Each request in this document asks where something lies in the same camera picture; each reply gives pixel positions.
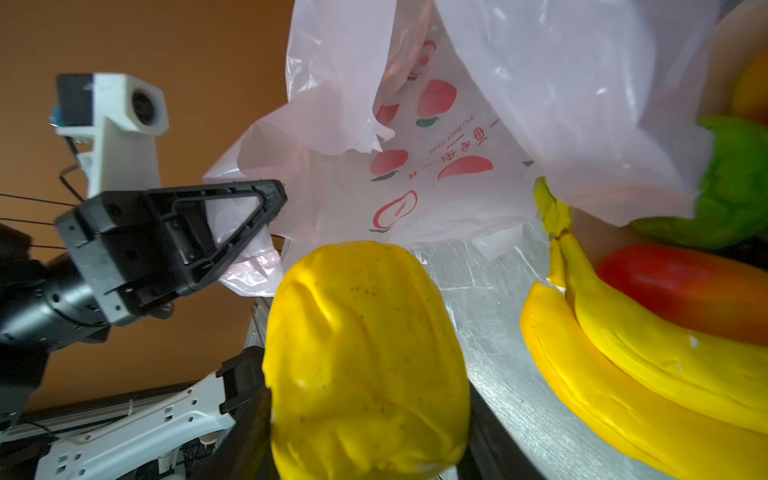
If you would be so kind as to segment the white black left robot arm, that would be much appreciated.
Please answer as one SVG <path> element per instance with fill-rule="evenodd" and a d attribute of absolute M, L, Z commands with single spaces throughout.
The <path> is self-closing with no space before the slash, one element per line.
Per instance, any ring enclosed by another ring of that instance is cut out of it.
<path fill-rule="evenodd" d="M 100 193 L 45 263 L 3 223 L 2 477 L 272 477 L 264 334 L 216 281 L 286 199 L 277 180 Z"/>

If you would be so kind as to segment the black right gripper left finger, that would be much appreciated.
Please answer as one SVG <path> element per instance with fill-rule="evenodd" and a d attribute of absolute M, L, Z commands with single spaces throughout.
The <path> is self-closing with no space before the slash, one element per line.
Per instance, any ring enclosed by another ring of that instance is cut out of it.
<path fill-rule="evenodd" d="M 234 428 L 202 466 L 203 479 L 272 479 L 271 392 L 262 386 Z"/>

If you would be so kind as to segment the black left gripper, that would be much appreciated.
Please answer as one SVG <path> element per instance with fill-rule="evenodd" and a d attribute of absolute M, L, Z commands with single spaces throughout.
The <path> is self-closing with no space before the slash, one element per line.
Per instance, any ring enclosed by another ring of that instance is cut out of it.
<path fill-rule="evenodd" d="M 53 306 L 68 320 L 106 327 L 151 315 L 251 258 L 249 244 L 287 201 L 278 180 L 102 193 L 59 217 L 68 259 Z M 247 211 L 225 237 L 208 208 Z"/>

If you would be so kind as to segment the pink plastic bag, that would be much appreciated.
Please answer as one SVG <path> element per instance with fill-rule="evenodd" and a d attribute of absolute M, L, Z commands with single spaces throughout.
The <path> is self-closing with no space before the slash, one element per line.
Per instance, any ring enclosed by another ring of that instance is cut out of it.
<path fill-rule="evenodd" d="M 298 1 L 288 101 L 210 182 L 288 200 L 221 276 L 271 296 L 295 254 L 374 240 L 510 250 L 545 177 L 616 226 L 693 215 L 712 136 L 696 122 L 716 1 Z"/>

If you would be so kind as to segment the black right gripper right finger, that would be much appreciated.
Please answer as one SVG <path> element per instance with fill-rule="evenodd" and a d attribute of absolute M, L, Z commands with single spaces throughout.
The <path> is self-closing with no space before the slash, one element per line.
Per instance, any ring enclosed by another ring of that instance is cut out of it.
<path fill-rule="evenodd" d="M 458 478 L 533 479 L 533 463 L 473 384 L 470 384 L 470 397 L 469 441 L 465 454 L 458 463 Z"/>

